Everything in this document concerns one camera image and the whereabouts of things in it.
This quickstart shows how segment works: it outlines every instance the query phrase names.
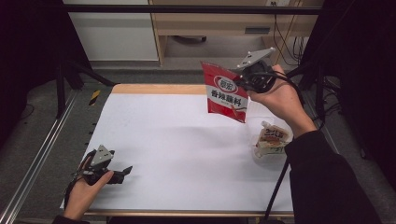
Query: black cable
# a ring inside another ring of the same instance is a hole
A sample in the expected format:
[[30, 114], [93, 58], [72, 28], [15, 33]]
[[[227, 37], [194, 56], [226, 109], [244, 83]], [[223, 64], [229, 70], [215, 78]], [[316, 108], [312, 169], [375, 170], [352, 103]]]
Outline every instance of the black cable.
[[323, 85], [323, 88], [326, 89], [327, 91], [337, 92], [337, 91], [341, 90], [341, 88], [339, 86], [336, 86], [335, 84], [330, 82], [329, 79], [327, 79], [326, 77], [324, 77], [324, 82], [322, 85]]
[[295, 60], [297, 61], [297, 64], [300, 65], [301, 63], [301, 59], [303, 57], [303, 51], [304, 51], [304, 37], [300, 37], [300, 44], [299, 44], [299, 49], [298, 52], [296, 53], [296, 43], [297, 43], [297, 39], [298, 37], [295, 36], [294, 37], [294, 42], [293, 42], [293, 57], [295, 58]]
[[323, 120], [323, 121], [321, 122], [320, 126], [318, 127], [318, 130], [321, 130], [321, 129], [324, 127], [324, 123], [325, 123], [325, 121]]
[[326, 100], [329, 96], [331, 96], [331, 95], [337, 96], [337, 92], [330, 92], [330, 93], [327, 93], [326, 95], [323, 96], [323, 100], [325, 101], [325, 100]]
[[[299, 0], [297, 3], [297, 7], [300, 6], [302, 0]], [[303, 58], [303, 52], [304, 52], [304, 36], [301, 36], [301, 40], [300, 40], [300, 50], [299, 50], [299, 62], [298, 65], [300, 65], [301, 60]]]
[[303, 96], [301, 95], [300, 89], [299, 89], [298, 86], [297, 86], [293, 81], [291, 81], [289, 78], [287, 78], [287, 77], [282, 77], [282, 76], [285, 76], [284, 73], [281, 73], [281, 72], [278, 72], [278, 71], [274, 71], [273, 74], [271, 74], [271, 73], [264, 73], [264, 72], [257, 72], [257, 73], [252, 73], [251, 75], [253, 75], [253, 76], [276, 77], [276, 78], [282, 79], [282, 80], [284, 80], [284, 81], [287, 81], [287, 82], [296, 90], [297, 95], [298, 95], [298, 98], [300, 99], [300, 103], [301, 103], [302, 105], [304, 104], [304, 98], [303, 98]]
[[283, 35], [280, 33], [280, 31], [279, 31], [279, 29], [278, 29], [278, 27], [277, 27], [276, 14], [274, 14], [274, 19], [275, 19], [275, 22], [274, 22], [273, 39], [274, 39], [274, 43], [275, 43], [275, 45], [276, 45], [276, 48], [279, 50], [280, 56], [282, 56], [282, 59], [283, 59], [283, 61], [285, 62], [285, 64], [290, 65], [290, 66], [298, 65], [298, 64], [290, 64], [290, 63], [286, 62], [285, 56], [283, 56], [283, 53], [282, 53], [282, 49], [280, 49], [280, 48], [279, 48], [279, 45], [276, 43], [275, 32], [276, 32], [276, 30], [277, 30], [277, 31], [279, 32], [280, 37], [282, 38], [282, 40], [283, 40], [285, 46], [286, 46], [286, 49], [288, 50], [288, 52], [289, 52], [289, 54], [290, 54], [290, 51], [289, 51], [288, 46], [287, 46], [287, 44], [286, 44], [286, 41], [285, 41], [285, 39], [283, 38]]
[[35, 112], [35, 107], [34, 107], [33, 105], [29, 105], [29, 104], [28, 104], [28, 105], [26, 105], [26, 107], [27, 107], [27, 106], [32, 107], [32, 111], [30, 111], [28, 115], [26, 115], [26, 116], [20, 118], [20, 120], [29, 118], [29, 117], [33, 114], [33, 112]]
[[329, 88], [328, 86], [323, 86], [323, 89], [325, 89], [326, 91], [332, 92], [332, 93], [337, 93], [335, 90]]
[[[336, 103], [336, 104], [334, 104], [334, 105], [331, 105], [329, 108], [327, 108], [327, 109], [325, 109], [324, 110], [324, 113], [325, 113], [325, 116], [329, 116], [330, 114], [328, 114], [329, 112], [333, 112], [333, 111], [335, 111], [335, 110], [337, 110], [337, 109], [340, 109], [339, 107], [337, 107], [337, 106], [340, 106], [340, 103]], [[317, 119], [319, 119], [320, 118], [320, 116], [316, 116], [316, 117], [313, 117], [312, 118], [312, 120], [317, 120]]]

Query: wooden table edge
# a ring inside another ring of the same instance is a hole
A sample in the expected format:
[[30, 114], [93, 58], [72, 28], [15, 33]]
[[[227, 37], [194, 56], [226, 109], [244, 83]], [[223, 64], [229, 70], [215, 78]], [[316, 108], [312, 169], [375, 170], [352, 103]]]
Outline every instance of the wooden table edge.
[[204, 84], [118, 84], [111, 93], [206, 94]]
[[[264, 217], [265, 212], [90, 210], [85, 215], [104, 217]], [[294, 217], [294, 214], [293, 212], [273, 211], [270, 217]]]

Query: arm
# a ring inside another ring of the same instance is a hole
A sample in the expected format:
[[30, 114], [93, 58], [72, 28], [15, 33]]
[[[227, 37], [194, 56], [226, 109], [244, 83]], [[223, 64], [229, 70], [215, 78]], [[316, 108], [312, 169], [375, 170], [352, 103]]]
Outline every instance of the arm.
[[[283, 73], [279, 65], [273, 69]], [[297, 224], [381, 223], [351, 167], [317, 131], [292, 86], [278, 79], [267, 93], [248, 94], [285, 120], [293, 131], [295, 139], [287, 145], [286, 153]]]
[[113, 171], [105, 173], [94, 185], [90, 186], [81, 178], [76, 182], [70, 192], [69, 203], [64, 210], [64, 215], [57, 216], [53, 220], [53, 224], [78, 224], [88, 223], [81, 221], [84, 213], [91, 206], [96, 195], [102, 189], [102, 187], [111, 179], [114, 175]]

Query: snack bag logo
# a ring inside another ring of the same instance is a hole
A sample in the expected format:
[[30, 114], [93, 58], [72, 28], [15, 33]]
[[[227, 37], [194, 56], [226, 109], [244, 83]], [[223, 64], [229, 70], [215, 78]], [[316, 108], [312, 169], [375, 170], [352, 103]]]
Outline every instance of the snack bag logo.
[[216, 76], [214, 78], [214, 83], [217, 88], [221, 89], [226, 93], [236, 93], [238, 91], [238, 87], [227, 77]]

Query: white cabinet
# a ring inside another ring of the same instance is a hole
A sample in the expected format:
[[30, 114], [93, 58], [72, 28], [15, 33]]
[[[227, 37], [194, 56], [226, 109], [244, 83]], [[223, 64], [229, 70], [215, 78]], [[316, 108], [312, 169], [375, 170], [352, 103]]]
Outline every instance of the white cabinet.
[[[147, 0], [64, 0], [65, 4], [147, 5]], [[149, 13], [69, 13], [90, 61], [158, 61]]]

